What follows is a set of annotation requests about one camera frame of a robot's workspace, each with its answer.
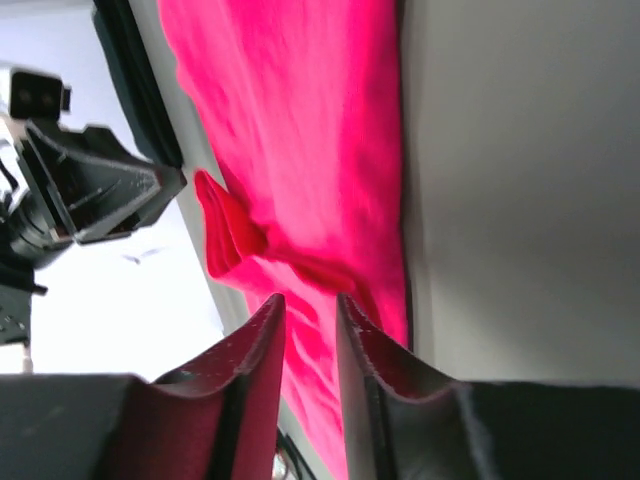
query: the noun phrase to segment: pink towel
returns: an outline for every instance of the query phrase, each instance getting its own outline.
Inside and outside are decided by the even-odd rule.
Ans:
[[[407,343],[394,0],[159,0],[228,192],[196,174],[209,273],[287,301],[282,394],[347,478],[335,296]]]

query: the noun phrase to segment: window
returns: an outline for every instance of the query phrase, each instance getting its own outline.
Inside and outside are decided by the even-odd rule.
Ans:
[[[91,2],[0,19],[1,60],[60,75],[71,128],[107,125],[136,154],[91,22]],[[222,325],[178,206],[131,238],[72,247],[36,274],[36,372],[135,372],[152,380],[222,338]]]

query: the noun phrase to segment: camera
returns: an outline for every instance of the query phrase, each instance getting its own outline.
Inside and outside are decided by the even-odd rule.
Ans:
[[[58,121],[68,112],[71,88],[62,79],[19,65],[0,63],[0,111],[14,120]]]
[[[35,270],[74,243],[153,225],[184,188],[180,169],[129,153],[106,126],[59,122],[71,88],[35,69],[0,64],[0,346],[30,339]]]

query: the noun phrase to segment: gray surface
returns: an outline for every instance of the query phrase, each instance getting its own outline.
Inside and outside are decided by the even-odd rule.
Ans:
[[[92,5],[93,0],[0,0],[4,18],[22,15],[59,12],[70,8]]]
[[[418,354],[637,378],[640,3],[409,0],[405,22]]]

